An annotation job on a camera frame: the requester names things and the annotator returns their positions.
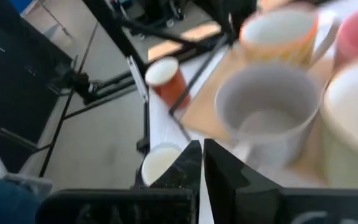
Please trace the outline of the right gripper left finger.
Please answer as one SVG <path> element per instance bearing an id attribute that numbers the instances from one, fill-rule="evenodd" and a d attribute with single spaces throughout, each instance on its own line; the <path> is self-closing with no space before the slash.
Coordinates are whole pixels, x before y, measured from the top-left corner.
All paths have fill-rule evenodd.
<path id="1" fill-rule="evenodd" d="M 171 200 L 156 208 L 150 224 L 198 224 L 201 165 L 201 144 L 193 140 L 167 171 L 150 185 L 154 189 L 186 189 L 191 195 L 181 202 Z"/>

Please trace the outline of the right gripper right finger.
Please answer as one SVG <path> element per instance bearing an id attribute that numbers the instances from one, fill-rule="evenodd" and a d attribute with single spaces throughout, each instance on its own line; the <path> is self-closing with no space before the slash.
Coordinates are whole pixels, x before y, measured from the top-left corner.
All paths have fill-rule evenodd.
<path id="1" fill-rule="evenodd" d="M 214 224 L 274 224 L 280 186 L 212 139 L 204 140 L 204 175 Z"/>

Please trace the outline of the white mug with blue rim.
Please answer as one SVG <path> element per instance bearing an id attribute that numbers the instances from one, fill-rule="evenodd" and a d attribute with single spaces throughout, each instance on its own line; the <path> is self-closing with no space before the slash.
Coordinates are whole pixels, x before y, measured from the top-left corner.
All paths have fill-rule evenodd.
<path id="1" fill-rule="evenodd" d="M 146 155 L 142 167 L 141 177 L 144 185 L 152 185 L 176 161 L 182 149 L 173 143 L 161 143 L 153 147 Z"/>

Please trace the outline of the cream mug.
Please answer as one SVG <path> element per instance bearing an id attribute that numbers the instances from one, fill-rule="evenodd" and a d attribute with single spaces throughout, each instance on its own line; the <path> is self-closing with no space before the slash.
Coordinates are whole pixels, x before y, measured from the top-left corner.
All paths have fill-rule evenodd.
<path id="1" fill-rule="evenodd" d="M 179 61 L 174 57 L 164 57 L 155 61 L 145 73 L 146 84 L 172 108 L 186 90 Z"/>
<path id="2" fill-rule="evenodd" d="M 327 86 L 321 105 L 324 173 L 334 188 L 358 189 L 358 62 Z"/>

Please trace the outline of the grey mug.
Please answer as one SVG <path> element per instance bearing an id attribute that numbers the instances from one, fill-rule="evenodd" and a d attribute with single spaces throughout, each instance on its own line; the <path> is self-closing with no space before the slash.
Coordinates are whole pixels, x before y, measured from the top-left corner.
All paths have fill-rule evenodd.
<path id="1" fill-rule="evenodd" d="M 301 153 L 318 113 L 323 86 L 306 70 L 251 65 L 228 78 L 214 99 L 233 153 L 252 168 L 283 168 Z"/>

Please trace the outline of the peach mug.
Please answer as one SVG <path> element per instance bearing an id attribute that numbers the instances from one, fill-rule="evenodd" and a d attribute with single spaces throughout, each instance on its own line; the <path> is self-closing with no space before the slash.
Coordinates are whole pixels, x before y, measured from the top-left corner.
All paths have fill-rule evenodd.
<path id="1" fill-rule="evenodd" d="M 238 40 L 249 62 L 310 68 L 332 46 L 340 25 L 332 11 L 287 6 L 246 19 Z"/>

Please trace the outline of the pink mug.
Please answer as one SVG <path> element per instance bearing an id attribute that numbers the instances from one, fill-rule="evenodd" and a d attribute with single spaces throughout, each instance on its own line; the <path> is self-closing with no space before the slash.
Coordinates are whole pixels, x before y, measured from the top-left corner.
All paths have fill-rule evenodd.
<path id="1" fill-rule="evenodd" d="M 358 11 L 341 24 L 336 35 L 333 70 L 358 58 Z"/>

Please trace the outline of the light wooden side board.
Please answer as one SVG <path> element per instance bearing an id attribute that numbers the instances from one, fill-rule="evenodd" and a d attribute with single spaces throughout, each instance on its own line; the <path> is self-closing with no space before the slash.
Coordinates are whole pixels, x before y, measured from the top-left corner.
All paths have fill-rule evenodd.
<path id="1" fill-rule="evenodd" d="M 199 41 L 204 38 L 211 37 L 213 34 L 218 34 L 220 31 L 221 27 L 216 22 L 207 22 L 186 32 L 182 32 L 180 37 L 185 40 Z M 165 40 L 162 43 L 149 48 L 148 61 L 151 62 L 159 57 L 173 53 L 176 50 L 180 50 L 182 47 L 183 44 L 179 44 L 171 40 Z"/>

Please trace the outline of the person's leg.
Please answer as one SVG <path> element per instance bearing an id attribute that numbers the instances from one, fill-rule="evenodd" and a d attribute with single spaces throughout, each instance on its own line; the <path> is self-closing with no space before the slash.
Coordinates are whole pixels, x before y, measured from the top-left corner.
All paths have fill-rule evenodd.
<path id="1" fill-rule="evenodd" d="M 0 224 L 35 224 L 39 206 L 32 192 L 0 179 Z"/>

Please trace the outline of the black cabinet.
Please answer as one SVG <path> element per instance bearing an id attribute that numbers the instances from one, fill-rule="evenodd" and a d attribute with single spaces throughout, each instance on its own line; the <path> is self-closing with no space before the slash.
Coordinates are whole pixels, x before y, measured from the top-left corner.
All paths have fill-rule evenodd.
<path id="1" fill-rule="evenodd" d="M 0 125 L 37 143 L 72 59 L 0 0 Z"/>

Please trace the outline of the black table frame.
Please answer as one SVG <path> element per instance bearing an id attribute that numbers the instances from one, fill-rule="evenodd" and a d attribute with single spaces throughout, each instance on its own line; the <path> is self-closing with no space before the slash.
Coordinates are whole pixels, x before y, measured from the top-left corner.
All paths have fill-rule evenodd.
<path id="1" fill-rule="evenodd" d="M 231 32 L 224 32 L 222 29 L 218 33 L 213 33 L 201 40 L 187 40 L 183 39 L 176 34 L 169 34 L 165 31 L 158 31 L 154 28 L 147 27 L 145 25 L 117 17 L 113 14 L 111 8 L 108 6 L 105 0 L 82 0 L 86 7 L 92 12 L 100 25 L 107 32 L 108 36 L 119 47 L 120 51 L 129 60 L 129 67 L 135 84 L 137 85 L 140 94 L 144 97 L 145 106 L 150 106 L 149 89 L 150 85 L 146 82 L 146 71 L 153 63 L 162 60 L 163 57 L 159 57 L 151 62 L 144 63 L 137 53 L 134 46 L 131 44 L 127 35 L 123 32 L 123 28 L 128 28 L 134 31 L 138 31 L 142 34 L 151 35 L 160 39 L 169 40 L 181 45 L 181 49 L 176 50 L 166 57 L 173 57 L 180 63 L 187 62 L 201 54 L 208 54 L 206 60 L 200 65 L 199 69 L 195 72 L 188 84 L 185 85 L 185 89 L 182 90 L 179 96 L 175 99 L 174 104 L 169 107 L 168 114 L 171 119 L 178 126 L 181 134 L 184 138 L 190 142 L 191 138 L 184 126 L 175 117 L 175 112 L 179 110 L 180 105 L 185 101 L 185 98 L 190 93 L 191 88 L 198 81 L 201 74 L 206 67 L 210 64 L 210 61 L 217 54 L 218 50 L 224 45 L 231 42 Z"/>

